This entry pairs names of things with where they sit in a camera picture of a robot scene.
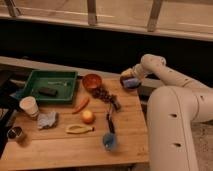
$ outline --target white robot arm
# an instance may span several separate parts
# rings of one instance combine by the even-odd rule
[[[147,125],[151,171],[198,171],[190,122],[213,119],[213,91],[166,66],[160,56],[144,55],[131,69],[139,80],[155,74],[165,85],[148,101]]]

